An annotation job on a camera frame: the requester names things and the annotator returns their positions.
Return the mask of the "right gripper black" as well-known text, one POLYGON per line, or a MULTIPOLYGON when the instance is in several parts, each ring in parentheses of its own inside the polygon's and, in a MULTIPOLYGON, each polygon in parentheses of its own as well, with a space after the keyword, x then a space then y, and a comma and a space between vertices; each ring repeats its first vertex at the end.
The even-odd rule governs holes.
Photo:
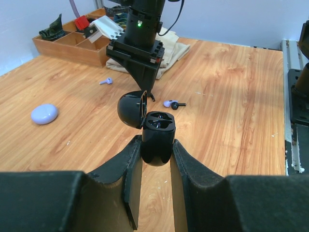
POLYGON ((130 44, 125 35, 111 39, 106 46, 106 55, 121 64, 133 77, 147 97, 155 101, 152 88, 163 59, 165 48, 161 41, 155 40, 150 47, 144 48, 130 44))

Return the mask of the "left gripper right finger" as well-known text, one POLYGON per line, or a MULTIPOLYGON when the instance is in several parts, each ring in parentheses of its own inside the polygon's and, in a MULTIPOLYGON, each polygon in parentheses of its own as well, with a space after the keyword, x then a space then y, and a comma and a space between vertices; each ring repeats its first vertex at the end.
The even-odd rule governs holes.
POLYGON ((170 159, 177 232, 306 232, 306 174, 222 177, 191 156, 179 141, 170 159))

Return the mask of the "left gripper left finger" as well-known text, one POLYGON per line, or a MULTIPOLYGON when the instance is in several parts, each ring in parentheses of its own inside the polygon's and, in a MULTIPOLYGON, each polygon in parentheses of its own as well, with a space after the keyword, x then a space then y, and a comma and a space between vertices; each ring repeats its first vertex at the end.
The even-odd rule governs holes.
POLYGON ((138 228, 141 136, 95 170, 2 172, 3 232, 131 232, 138 228))

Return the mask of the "black earbud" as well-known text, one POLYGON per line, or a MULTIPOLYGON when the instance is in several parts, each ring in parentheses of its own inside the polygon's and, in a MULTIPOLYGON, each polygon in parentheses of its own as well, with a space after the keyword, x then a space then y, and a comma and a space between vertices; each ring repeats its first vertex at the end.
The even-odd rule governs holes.
POLYGON ((171 108, 173 110, 177 110, 179 107, 182 107, 182 106, 186 106, 186 103, 178 103, 178 102, 173 102, 171 104, 171 108))

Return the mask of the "black earbud charging case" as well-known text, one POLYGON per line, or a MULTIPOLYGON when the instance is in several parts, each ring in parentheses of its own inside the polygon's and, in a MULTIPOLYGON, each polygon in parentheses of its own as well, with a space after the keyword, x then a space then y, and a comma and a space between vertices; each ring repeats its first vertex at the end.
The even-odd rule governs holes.
POLYGON ((133 91, 118 101, 117 112, 126 125, 142 129, 140 152, 145 163, 163 166, 170 160, 176 125, 172 114, 147 111, 147 92, 133 91))

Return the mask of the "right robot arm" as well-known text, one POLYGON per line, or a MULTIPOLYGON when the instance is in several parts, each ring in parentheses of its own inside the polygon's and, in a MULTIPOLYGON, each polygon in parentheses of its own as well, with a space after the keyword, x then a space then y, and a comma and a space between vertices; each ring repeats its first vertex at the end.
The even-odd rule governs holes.
POLYGON ((156 36, 160 31, 164 0, 116 0, 128 6, 125 32, 111 39, 106 55, 119 63, 133 77, 147 97, 155 101, 152 88, 163 59, 165 49, 156 36))

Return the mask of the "purple earbud charging case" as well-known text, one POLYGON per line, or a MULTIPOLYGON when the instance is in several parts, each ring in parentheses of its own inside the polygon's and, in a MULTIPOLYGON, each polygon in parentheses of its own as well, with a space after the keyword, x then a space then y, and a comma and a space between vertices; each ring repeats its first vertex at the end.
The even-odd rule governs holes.
POLYGON ((42 104, 31 112, 31 120, 37 125, 53 122, 58 116, 58 109, 53 104, 42 104))

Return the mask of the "purple earbud upper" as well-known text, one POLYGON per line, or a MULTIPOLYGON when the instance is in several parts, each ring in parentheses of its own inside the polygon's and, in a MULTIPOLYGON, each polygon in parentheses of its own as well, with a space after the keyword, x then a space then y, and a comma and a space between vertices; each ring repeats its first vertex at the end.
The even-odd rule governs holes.
POLYGON ((107 78, 107 79, 105 79, 105 80, 103 80, 103 81, 100 81, 99 82, 99 84, 100 85, 103 85, 103 84, 108 84, 108 85, 110 85, 110 84, 112 84, 113 83, 113 80, 112 80, 112 78, 107 78))

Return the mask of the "purple earbud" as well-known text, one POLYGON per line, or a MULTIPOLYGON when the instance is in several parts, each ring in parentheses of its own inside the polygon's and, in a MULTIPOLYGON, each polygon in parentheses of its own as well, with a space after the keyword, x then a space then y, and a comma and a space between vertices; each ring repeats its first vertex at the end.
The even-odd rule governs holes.
POLYGON ((174 102, 178 103, 177 100, 168 100, 168 101, 164 101, 163 105, 164 105, 166 108, 169 108, 169 107, 171 107, 171 104, 174 103, 174 102))
POLYGON ((103 84, 108 84, 108 85, 110 85, 110 84, 112 84, 113 83, 113 80, 112 80, 112 78, 107 78, 107 79, 105 79, 105 80, 103 80, 103 81, 100 81, 99 82, 99 84, 100 85, 103 85, 103 84))

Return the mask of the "purple earbud lower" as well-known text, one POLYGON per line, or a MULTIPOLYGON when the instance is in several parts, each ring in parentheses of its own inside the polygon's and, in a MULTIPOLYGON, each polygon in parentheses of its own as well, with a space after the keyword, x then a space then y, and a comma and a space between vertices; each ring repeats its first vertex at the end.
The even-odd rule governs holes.
POLYGON ((166 108, 169 108, 169 107, 171 107, 171 104, 174 103, 174 102, 178 103, 177 100, 168 100, 168 101, 164 101, 163 105, 164 105, 166 108))

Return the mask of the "beige folded cloth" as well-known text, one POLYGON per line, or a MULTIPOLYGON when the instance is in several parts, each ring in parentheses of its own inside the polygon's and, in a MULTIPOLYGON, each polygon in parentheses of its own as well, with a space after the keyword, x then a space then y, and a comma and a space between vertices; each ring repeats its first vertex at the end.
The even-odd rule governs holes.
MULTIPOLYGON (((149 36, 142 34, 139 36, 139 39, 141 39, 142 42, 148 42, 149 36)), ((161 41, 165 49, 163 60, 156 75, 156 79, 160 79, 162 75, 175 64, 176 61, 180 60, 189 52, 190 45, 178 42, 179 36, 174 31, 169 31, 164 36, 156 35, 155 39, 161 41)), ((129 73, 124 67, 111 58, 106 61, 106 67, 114 71, 129 73)))

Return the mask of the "rolled blue patterned tie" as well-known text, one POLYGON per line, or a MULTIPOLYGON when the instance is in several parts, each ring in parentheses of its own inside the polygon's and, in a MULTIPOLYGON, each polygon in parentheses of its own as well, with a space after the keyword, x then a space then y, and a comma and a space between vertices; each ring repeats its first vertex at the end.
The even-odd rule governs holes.
POLYGON ((127 13, 118 13, 113 16, 113 21, 121 28, 126 29, 127 13))

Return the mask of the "wooden compartment tray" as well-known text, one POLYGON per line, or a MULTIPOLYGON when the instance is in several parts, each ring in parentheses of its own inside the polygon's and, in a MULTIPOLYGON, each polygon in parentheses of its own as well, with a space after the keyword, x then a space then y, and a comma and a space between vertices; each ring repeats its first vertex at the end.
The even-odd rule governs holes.
POLYGON ((42 55, 66 59, 91 66, 104 67, 109 57, 106 56, 106 46, 110 39, 100 36, 90 42, 79 32, 73 20, 62 25, 64 36, 54 40, 44 40, 41 35, 32 40, 42 55))

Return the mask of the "rolled dark tie top-left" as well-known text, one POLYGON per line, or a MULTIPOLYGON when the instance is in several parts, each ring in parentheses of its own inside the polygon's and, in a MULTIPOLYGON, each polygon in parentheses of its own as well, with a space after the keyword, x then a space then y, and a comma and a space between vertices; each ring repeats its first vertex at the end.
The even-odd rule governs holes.
POLYGON ((49 25, 49 28, 39 31, 39 35, 43 40, 55 41, 65 36, 66 33, 62 26, 62 14, 49 25))

